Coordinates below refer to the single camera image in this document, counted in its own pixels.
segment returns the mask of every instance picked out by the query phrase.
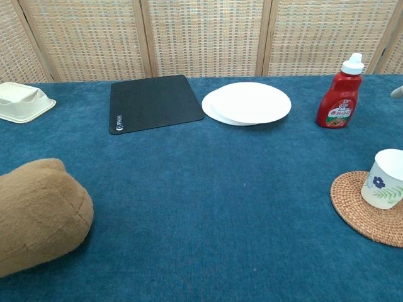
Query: white bottle cap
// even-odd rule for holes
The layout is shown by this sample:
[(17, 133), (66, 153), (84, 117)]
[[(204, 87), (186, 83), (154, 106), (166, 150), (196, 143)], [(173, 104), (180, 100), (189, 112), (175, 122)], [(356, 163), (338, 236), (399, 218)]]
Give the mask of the white bottle cap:
[(364, 69), (364, 64), (361, 62), (362, 58), (363, 55), (361, 53), (353, 53), (348, 61), (343, 62), (341, 71), (351, 75), (362, 73)]

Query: cup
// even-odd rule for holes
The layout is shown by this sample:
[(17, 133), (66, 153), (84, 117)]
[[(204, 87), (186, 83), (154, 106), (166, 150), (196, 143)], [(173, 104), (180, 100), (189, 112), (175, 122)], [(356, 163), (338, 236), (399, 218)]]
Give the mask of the cup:
[(376, 154), (361, 195), (370, 205), (384, 210), (403, 199), (403, 150), (385, 149)]

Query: white food container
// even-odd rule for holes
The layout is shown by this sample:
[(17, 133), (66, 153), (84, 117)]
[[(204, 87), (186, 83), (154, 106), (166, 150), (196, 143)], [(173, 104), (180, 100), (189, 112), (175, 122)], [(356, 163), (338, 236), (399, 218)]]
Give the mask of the white food container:
[(39, 88), (13, 82), (0, 84), (0, 118), (28, 123), (56, 105)]

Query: green leaf print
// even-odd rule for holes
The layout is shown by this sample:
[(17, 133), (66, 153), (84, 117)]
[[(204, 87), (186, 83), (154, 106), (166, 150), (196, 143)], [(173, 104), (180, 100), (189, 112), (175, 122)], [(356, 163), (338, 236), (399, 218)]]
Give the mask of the green leaf print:
[(403, 187), (396, 186), (388, 189), (381, 189), (381, 190), (376, 190), (373, 193), (374, 196), (378, 198), (396, 198), (396, 197), (402, 197), (403, 196)]

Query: rattan panel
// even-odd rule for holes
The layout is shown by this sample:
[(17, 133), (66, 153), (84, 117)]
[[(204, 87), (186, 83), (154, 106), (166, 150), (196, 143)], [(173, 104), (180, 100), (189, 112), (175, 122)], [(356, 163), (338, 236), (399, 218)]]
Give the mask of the rattan panel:
[(403, 34), (394, 47), (382, 72), (383, 74), (403, 74)]
[(47, 82), (11, 1), (0, 0), (0, 7), (0, 82)]
[(266, 74), (333, 74), (353, 52), (366, 66), (400, 0), (281, 0)]
[(130, 0), (25, 0), (61, 81), (145, 77)]
[(253, 76), (263, 0), (149, 0), (160, 76)]

